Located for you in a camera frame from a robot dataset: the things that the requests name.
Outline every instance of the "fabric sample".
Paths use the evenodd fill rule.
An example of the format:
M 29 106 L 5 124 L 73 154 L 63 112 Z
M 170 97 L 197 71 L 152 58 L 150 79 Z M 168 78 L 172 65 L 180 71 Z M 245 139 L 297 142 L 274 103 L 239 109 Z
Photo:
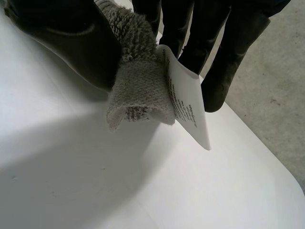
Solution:
M 109 97 L 107 123 L 118 129 L 129 122 L 155 119 L 168 125 L 175 122 L 166 84 L 165 70 L 156 55 L 156 41 L 145 17 L 118 7 L 109 0 L 95 0 L 122 45 L 122 59 Z

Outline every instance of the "gray fabric swatch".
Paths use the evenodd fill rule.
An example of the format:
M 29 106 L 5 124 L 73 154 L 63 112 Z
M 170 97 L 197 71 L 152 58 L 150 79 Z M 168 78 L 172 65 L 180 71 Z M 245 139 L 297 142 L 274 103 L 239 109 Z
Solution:
M 124 119 L 129 122 L 156 119 L 174 124 L 165 70 L 155 53 L 156 41 L 150 24 L 144 16 L 109 0 L 95 0 L 95 3 L 122 44 L 122 59 L 108 101 L 109 130 L 116 131 Z

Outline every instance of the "white surface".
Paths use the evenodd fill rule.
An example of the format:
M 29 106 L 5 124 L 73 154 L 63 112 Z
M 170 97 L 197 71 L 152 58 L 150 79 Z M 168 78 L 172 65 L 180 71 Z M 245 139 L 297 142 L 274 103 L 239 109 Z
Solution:
M 0 227 L 304 229 L 305 198 L 227 106 L 212 151 L 179 124 L 105 127 L 106 96 L 0 13 Z

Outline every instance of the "terry cloth towel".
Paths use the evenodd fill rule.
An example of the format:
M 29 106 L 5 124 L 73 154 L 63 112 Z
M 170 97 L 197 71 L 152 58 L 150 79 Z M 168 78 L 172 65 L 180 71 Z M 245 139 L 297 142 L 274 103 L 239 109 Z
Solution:
M 122 45 L 122 59 L 108 101 L 109 130 L 116 131 L 123 119 L 130 122 L 156 119 L 174 124 L 165 70 L 156 55 L 150 24 L 144 16 L 109 0 L 95 0 L 95 3 Z

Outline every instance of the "gloved hand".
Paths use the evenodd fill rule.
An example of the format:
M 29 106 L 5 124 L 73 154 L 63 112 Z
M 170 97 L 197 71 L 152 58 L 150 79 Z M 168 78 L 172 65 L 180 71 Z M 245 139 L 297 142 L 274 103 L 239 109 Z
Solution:
M 93 0 L 8 0 L 5 12 L 86 81 L 111 90 L 121 45 Z
M 164 31 L 160 44 L 176 57 L 182 49 L 193 10 L 190 37 L 179 62 L 200 74 L 226 21 L 224 36 L 210 71 L 201 84 L 207 112 L 219 110 L 248 48 L 290 0 L 132 0 L 134 11 L 146 15 L 155 34 L 160 10 Z

